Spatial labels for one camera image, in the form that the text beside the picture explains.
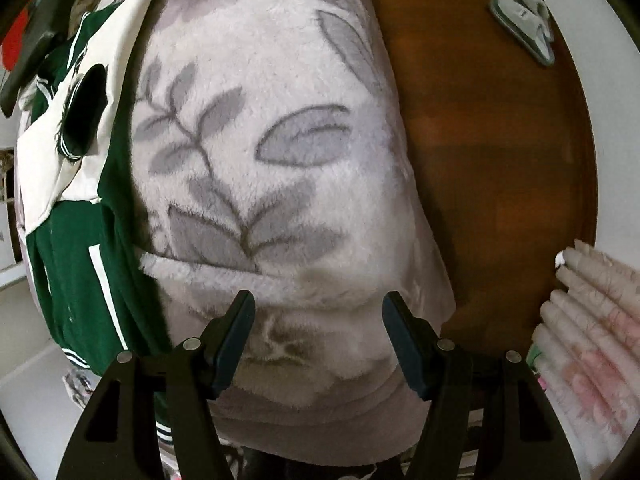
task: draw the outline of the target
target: red object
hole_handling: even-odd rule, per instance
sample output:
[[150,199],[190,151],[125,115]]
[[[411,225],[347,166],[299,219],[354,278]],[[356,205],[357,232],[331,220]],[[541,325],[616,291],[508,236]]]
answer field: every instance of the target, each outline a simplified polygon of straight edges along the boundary
[[27,11],[23,9],[2,42],[2,64],[11,71],[18,62],[22,47],[22,34],[27,26]]

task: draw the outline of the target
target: blanket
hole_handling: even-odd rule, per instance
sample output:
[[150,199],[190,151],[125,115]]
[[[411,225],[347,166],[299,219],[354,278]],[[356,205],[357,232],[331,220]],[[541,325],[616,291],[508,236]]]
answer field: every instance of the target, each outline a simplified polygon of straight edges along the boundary
[[256,298],[221,436],[337,466],[415,444],[428,405],[382,298],[437,331],[454,300],[370,0],[155,0],[128,70],[136,243],[173,343]]

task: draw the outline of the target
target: slipper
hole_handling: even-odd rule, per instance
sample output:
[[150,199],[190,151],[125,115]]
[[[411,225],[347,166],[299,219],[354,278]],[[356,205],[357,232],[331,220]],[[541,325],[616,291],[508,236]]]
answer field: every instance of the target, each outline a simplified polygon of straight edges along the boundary
[[554,32],[549,25],[549,8],[546,6],[544,0],[513,0],[518,2],[522,6],[527,7],[531,12],[538,15],[542,19],[543,28],[545,31],[545,37],[549,41],[554,40]]
[[551,66],[556,62],[539,16],[513,0],[491,0],[489,10],[540,64]]

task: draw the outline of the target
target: brown floor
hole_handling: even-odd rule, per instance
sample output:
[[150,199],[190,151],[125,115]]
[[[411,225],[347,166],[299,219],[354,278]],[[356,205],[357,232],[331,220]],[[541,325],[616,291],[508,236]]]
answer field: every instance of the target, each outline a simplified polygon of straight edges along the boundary
[[542,68],[489,0],[373,0],[425,213],[458,302],[444,334],[526,352],[555,254],[593,242],[593,137],[564,41]]

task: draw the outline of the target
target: screw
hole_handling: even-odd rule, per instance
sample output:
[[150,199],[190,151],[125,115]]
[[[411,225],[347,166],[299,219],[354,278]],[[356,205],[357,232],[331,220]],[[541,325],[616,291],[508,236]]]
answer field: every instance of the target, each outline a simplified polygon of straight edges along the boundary
[[120,352],[116,357],[116,361],[119,362],[120,364],[128,363],[132,359],[133,359],[133,354],[129,352],[129,350]]
[[200,348],[200,340],[197,337],[190,337],[182,343],[182,348],[185,350],[196,350]]
[[451,339],[438,339],[438,348],[445,352],[451,352],[456,344]]
[[516,364],[522,361],[522,356],[518,354],[515,350],[509,350],[504,356],[507,358],[507,361],[510,363]]

